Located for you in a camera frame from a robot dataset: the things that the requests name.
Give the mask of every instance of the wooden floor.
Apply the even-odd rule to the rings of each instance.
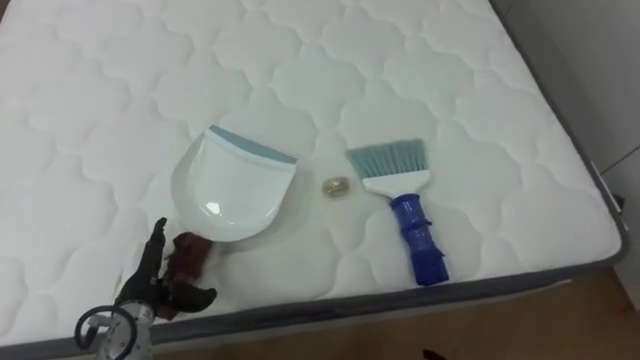
[[[640,359],[640,318],[613,271],[515,300],[157,356],[158,360]]]

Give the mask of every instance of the light blue bristles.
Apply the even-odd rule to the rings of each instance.
[[[345,155],[360,179],[427,170],[420,139],[351,149]]]

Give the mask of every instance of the robotic hand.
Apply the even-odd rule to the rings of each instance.
[[[138,270],[124,284],[115,303],[93,308],[78,319],[74,340],[81,349],[91,346],[101,327],[108,328],[96,359],[151,359],[150,329],[160,305],[194,313],[206,309],[216,298],[214,289],[202,290],[189,284],[167,285],[158,278],[166,223],[165,218],[156,222]],[[111,312],[111,316],[99,315],[102,312]],[[82,326],[87,321],[89,330],[83,336]]]

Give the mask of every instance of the white mattress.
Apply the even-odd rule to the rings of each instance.
[[[271,227],[219,245],[198,317],[415,287],[347,148],[419,137],[452,282],[608,259],[621,237],[487,0],[13,0],[0,25],[0,345],[69,337],[177,222],[209,125],[297,157]],[[324,180],[348,176],[328,199]]]

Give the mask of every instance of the brush handle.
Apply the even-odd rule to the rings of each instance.
[[[431,238],[427,220],[420,205],[420,195],[400,195],[391,201],[391,209],[400,224],[402,237],[411,251],[411,265],[418,285],[429,286],[449,280],[442,252]]]

